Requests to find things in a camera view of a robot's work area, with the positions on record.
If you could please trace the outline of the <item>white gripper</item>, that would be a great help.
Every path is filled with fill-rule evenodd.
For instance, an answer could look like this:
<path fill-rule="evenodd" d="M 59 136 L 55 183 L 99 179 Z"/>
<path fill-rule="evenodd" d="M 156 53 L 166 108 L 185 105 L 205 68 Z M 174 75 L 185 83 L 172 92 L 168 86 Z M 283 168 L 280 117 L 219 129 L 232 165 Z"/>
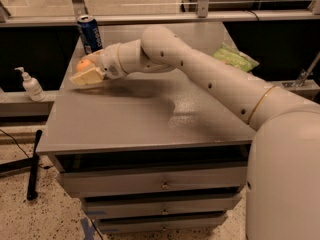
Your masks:
<path fill-rule="evenodd" d="M 86 68 L 71 76 L 70 81 L 76 86 L 85 86 L 98 84 L 104 78 L 119 79 L 125 77 L 127 73 L 120 63 L 119 48 L 120 44 L 116 43 L 84 56 L 84 60 L 98 64 L 101 69 L 99 67 Z"/>

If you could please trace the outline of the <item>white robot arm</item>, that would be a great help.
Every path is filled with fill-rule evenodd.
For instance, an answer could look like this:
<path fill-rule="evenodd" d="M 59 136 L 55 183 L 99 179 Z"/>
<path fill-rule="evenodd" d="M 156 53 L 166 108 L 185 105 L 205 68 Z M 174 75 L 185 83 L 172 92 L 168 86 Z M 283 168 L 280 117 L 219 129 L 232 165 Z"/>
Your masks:
<path fill-rule="evenodd" d="M 320 105 L 185 43 L 161 25 L 82 57 L 76 86 L 177 69 L 254 131 L 246 240 L 320 240 Z"/>

